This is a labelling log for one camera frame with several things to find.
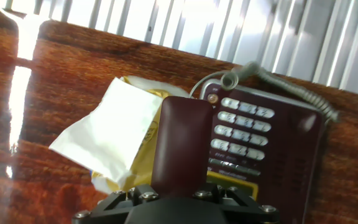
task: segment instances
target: glossy wooden surface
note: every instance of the glossy wooden surface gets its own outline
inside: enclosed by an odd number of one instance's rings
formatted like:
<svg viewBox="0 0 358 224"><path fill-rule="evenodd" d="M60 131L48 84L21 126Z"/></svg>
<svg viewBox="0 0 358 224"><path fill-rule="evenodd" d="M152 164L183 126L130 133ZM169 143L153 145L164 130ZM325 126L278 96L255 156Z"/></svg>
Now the glossy wooden surface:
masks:
<svg viewBox="0 0 358 224"><path fill-rule="evenodd" d="M105 196L89 171L49 151L69 125L94 110L114 77L137 75L190 91L233 64L112 34L46 22L31 62L16 59L17 27L0 14L0 223L70 223ZM9 147L14 67L32 69L17 152ZM342 122L328 129L306 223L358 223L358 95L291 79L326 97ZM251 78L247 86L281 93Z"/></svg>

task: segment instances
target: tissue paper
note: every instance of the tissue paper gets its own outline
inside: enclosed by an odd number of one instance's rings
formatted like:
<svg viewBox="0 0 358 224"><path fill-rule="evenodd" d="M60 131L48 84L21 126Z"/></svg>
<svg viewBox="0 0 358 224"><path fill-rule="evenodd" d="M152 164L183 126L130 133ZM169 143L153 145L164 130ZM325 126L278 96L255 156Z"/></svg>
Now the tissue paper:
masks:
<svg viewBox="0 0 358 224"><path fill-rule="evenodd" d="M50 149L123 185L162 98L115 78L99 106Z"/></svg>

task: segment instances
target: black mount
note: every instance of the black mount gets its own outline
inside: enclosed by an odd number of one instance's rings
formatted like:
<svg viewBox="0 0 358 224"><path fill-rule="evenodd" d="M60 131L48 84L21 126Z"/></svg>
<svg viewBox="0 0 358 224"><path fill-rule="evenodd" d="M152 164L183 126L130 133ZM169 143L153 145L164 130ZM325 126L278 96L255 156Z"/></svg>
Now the black mount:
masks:
<svg viewBox="0 0 358 224"><path fill-rule="evenodd" d="M91 211L81 211L72 224L225 224L278 223L279 213L270 205L260 206L235 187L206 183L193 198L160 198L154 189L139 185L113 192Z"/></svg>

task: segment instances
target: white button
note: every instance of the white button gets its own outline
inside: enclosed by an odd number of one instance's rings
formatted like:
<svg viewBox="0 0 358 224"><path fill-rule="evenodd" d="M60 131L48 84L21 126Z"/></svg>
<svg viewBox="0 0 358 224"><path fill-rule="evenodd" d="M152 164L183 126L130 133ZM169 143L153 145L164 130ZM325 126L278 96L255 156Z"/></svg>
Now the white button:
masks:
<svg viewBox="0 0 358 224"><path fill-rule="evenodd" d="M262 160L265 157L264 152L248 148L247 157L250 159Z"/></svg>
<svg viewBox="0 0 358 224"><path fill-rule="evenodd" d="M258 110L256 111L256 115L257 116L262 116L264 118L271 118L274 115L274 110L258 106Z"/></svg>
<svg viewBox="0 0 358 224"><path fill-rule="evenodd" d="M255 114L256 113L256 106L252 105L252 104L249 104L249 103L241 102L239 110L242 111L242 112Z"/></svg>
<svg viewBox="0 0 358 224"><path fill-rule="evenodd" d="M230 143L229 152L240 156L245 156L247 154L247 148L245 146Z"/></svg>
<svg viewBox="0 0 358 224"><path fill-rule="evenodd" d="M222 151L227 151L229 149L229 142L223 141L220 139L213 139L211 141L211 146L215 149L220 149Z"/></svg>
<svg viewBox="0 0 358 224"><path fill-rule="evenodd" d="M236 118L236 115L232 114L232 113L228 113L225 111L221 111L218 113L218 119L220 119L221 121L227 121L230 123L234 123L235 118Z"/></svg>
<svg viewBox="0 0 358 224"><path fill-rule="evenodd" d="M263 136L259 136L256 134L251 134L251 139L249 140L252 144L256 144L259 146L264 146L268 143L267 138Z"/></svg>
<svg viewBox="0 0 358 224"><path fill-rule="evenodd" d="M230 98L227 98L227 97L223 98L223 100L222 100L222 106L232 108L232 109L235 109L235 110L238 109L239 103L240 103L240 101L233 100L233 99L230 99Z"/></svg>
<svg viewBox="0 0 358 224"><path fill-rule="evenodd" d="M231 137L234 139L238 139L238 140L247 142L247 141L249 141L249 136L250 136L250 134L248 132L235 129L233 131L233 135Z"/></svg>
<svg viewBox="0 0 358 224"><path fill-rule="evenodd" d="M253 119L237 115L236 124L238 124L240 126L245 126L247 128L252 128L253 121L254 121Z"/></svg>
<svg viewBox="0 0 358 224"><path fill-rule="evenodd" d="M266 122L255 121L252 128L258 131L267 132L272 128L272 126Z"/></svg>
<svg viewBox="0 0 358 224"><path fill-rule="evenodd" d="M223 126L223 125L217 125L214 130L215 130L216 134L220 134L220 135L223 135L223 136L226 136L226 137L230 137L231 136L231 131L233 129L229 128L229 127L226 127L226 126Z"/></svg>

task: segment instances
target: telephone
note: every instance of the telephone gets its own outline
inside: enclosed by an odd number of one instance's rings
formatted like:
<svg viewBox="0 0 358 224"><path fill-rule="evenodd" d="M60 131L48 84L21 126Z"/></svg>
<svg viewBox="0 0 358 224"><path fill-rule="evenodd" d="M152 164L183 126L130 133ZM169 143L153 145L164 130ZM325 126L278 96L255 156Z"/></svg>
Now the telephone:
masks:
<svg viewBox="0 0 358 224"><path fill-rule="evenodd" d="M309 104L238 85L250 75ZM73 223L303 223L319 142L338 112L256 63L210 74L190 96L202 83L201 100L164 99L150 185L113 192Z"/></svg>
<svg viewBox="0 0 358 224"><path fill-rule="evenodd" d="M252 73L313 105L237 85ZM303 223L324 115L337 121L338 113L322 97L255 63L215 74L222 79L202 80L200 94L214 107L208 180L277 207L284 224Z"/></svg>

